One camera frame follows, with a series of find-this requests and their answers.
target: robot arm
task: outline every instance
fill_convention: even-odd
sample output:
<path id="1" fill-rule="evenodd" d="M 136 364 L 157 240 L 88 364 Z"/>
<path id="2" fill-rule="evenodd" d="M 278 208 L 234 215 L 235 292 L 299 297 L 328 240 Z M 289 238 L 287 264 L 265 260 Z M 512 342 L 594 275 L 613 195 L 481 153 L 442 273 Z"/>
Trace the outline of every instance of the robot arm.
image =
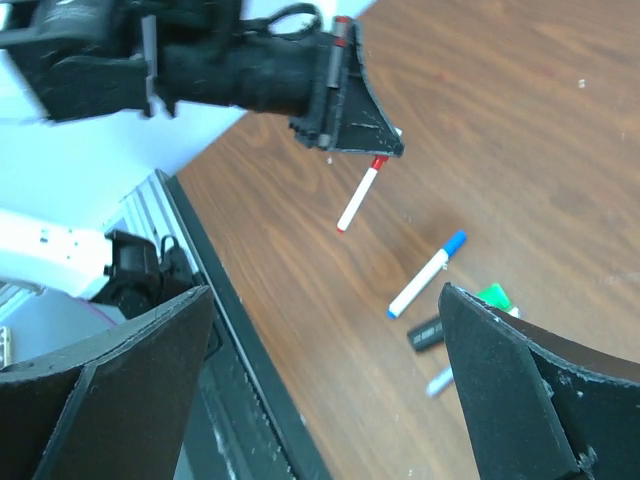
<path id="1" fill-rule="evenodd" d="M 138 110 L 158 98 L 287 115 L 308 148 L 399 157 L 367 82 L 359 24 L 321 30 L 312 4 L 241 19 L 242 0 L 10 0 L 6 49 L 51 122 Z M 274 23 L 312 15 L 298 32 Z"/>

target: blue marker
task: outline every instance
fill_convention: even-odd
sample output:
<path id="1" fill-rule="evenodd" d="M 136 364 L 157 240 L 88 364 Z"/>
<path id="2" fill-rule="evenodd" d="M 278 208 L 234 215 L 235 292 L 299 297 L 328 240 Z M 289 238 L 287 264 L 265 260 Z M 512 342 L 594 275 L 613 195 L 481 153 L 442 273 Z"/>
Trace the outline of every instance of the blue marker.
<path id="1" fill-rule="evenodd" d="M 462 230 L 459 230 L 440 250 L 438 250 L 438 253 L 436 253 L 429 262 L 427 262 L 414 279 L 409 282 L 409 285 L 404 287 L 404 290 L 400 292 L 400 295 L 391 302 L 391 305 L 389 305 L 389 311 L 387 312 L 389 318 L 398 318 L 402 312 L 404 312 L 404 309 L 407 308 L 422 289 L 426 287 L 431 280 L 433 280 L 433 277 L 435 277 L 440 270 L 447 267 L 449 259 L 453 257 L 466 240 L 467 234 Z"/>

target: marker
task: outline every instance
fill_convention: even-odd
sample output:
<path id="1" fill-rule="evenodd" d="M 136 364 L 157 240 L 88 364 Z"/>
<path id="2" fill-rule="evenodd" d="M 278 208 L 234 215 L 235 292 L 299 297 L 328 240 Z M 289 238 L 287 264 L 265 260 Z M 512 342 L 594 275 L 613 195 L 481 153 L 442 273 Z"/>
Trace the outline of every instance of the marker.
<path id="1" fill-rule="evenodd" d="M 518 307 L 511 308 L 508 313 L 512 317 L 520 318 L 520 309 Z M 427 396 L 435 397 L 451 385 L 451 382 L 453 382 L 453 370 L 451 369 L 451 365 L 449 365 L 440 372 L 436 378 L 429 382 L 429 385 L 427 385 Z"/>
<path id="2" fill-rule="evenodd" d="M 405 308 L 409 306 L 411 302 L 418 296 L 424 287 L 426 287 L 431 280 L 438 274 L 438 272 L 444 268 L 447 268 L 447 262 L 458 249 L 467 240 L 467 234 L 462 230 L 456 232 L 456 234 L 449 239 L 444 246 L 438 250 L 438 252 L 431 257 L 431 260 L 422 267 L 422 270 L 409 282 L 409 285 L 404 287 L 404 290 L 400 292 L 400 295 L 391 302 L 387 315 L 389 318 L 396 319 Z"/>
<path id="3" fill-rule="evenodd" d="M 511 305 L 509 297 L 500 284 L 494 283 L 476 294 L 480 300 L 500 310 L 507 310 Z M 422 352 L 444 341 L 444 329 L 440 315 L 435 315 L 407 332 L 409 343 L 416 352 Z"/>
<path id="4" fill-rule="evenodd" d="M 396 132 L 398 132 L 398 135 L 402 135 L 402 130 L 400 130 L 399 128 L 396 128 Z M 353 197 L 351 197 L 351 200 L 347 204 L 347 208 L 344 210 L 344 213 L 340 217 L 340 220 L 338 220 L 338 232 L 344 233 L 347 228 L 349 228 L 351 220 L 353 220 L 353 217 L 355 217 L 356 212 L 360 208 L 360 204 L 364 200 L 364 196 L 371 188 L 371 185 L 373 185 L 373 181 L 375 180 L 376 175 L 378 175 L 378 171 L 382 168 L 382 165 L 384 165 L 387 160 L 389 160 L 389 157 L 385 155 L 376 155 L 376 157 L 373 159 L 373 163 L 360 181 L 360 185 L 358 185 L 356 193 L 353 194 Z"/>

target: white marker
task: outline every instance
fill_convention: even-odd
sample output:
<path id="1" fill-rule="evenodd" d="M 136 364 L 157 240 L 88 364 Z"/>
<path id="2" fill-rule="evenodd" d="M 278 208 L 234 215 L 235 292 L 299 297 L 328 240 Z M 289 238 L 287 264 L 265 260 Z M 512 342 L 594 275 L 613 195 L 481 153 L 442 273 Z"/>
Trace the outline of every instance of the white marker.
<path id="1" fill-rule="evenodd" d="M 515 318 L 520 318 L 520 309 L 518 307 L 513 307 L 511 310 L 509 310 L 509 315 Z M 427 385 L 427 396 L 435 397 L 445 388 L 451 385 L 452 382 L 453 370 L 451 369 L 451 366 L 448 366 L 442 372 L 440 372 L 436 378 L 429 382 L 429 385 Z"/>
<path id="2" fill-rule="evenodd" d="M 396 128 L 396 132 L 398 132 L 398 135 L 402 135 L 402 130 L 399 128 Z M 360 204 L 362 203 L 362 200 L 364 200 L 364 196 L 371 188 L 376 175 L 378 175 L 378 170 L 382 168 L 382 165 L 384 165 L 387 160 L 389 160 L 389 157 L 384 155 L 376 155 L 376 158 L 373 159 L 373 163 L 360 181 L 360 185 L 358 185 L 356 193 L 353 194 L 353 197 L 349 200 L 347 208 L 345 208 L 340 220 L 338 220 L 338 231 L 340 233 L 344 233 L 347 228 L 349 228 L 349 224 L 360 208 Z"/>
<path id="3" fill-rule="evenodd" d="M 447 268 L 447 262 L 449 259 L 453 257 L 466 240 L 467 234 L 462 230 L 459 230 L 440 250 L 438 250 L 433 257 L 431 257 L 431 260 L 429 260 L 413 280 L 409 282 L 409 285 L 404 287 L 404 290 L 400 292 L 400 295 L 391 302 L 387 312 L 389 318 L 396 319 L 402 314 L 402 312 L 404 312 L 404 309 L 413 302 L 422 289 L 426 287 L 431 280 L 433 280 L 438 272 Z"/>

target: red marker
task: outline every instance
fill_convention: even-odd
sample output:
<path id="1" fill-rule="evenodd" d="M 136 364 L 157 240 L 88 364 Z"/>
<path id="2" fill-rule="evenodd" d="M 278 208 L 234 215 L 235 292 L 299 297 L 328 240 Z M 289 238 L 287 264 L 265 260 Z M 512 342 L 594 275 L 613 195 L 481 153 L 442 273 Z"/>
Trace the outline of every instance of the red marker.
<path id="1" fill-rule="evenodd" d="M 398 132 L 399 135 L 402 135 L 402 130 L 400 130 L 399 128 L 396 128 L 396 132 Z M 387 156 L 376 155 L 376 158 L 373 160 L 373 163 L 367 170 L 367 173 L 364 174 L 360 185 L 358 185 L 356 193 L 353 194 L 353 197 L 351 197 L 347 208 L 340 217 L 340 220 L 338 220 L 338 231 L 340 233 L 343 233 L 349 227 L 351 220 L 353 220 L 353 217 L 355 217 L 358 208 L 360 208 L 360 204 L 364 200 L 364 196 L 371 188 L 376 175 L 378 175 L 378 171 L 387 160 L 389 160 L 389 157 Z"/>

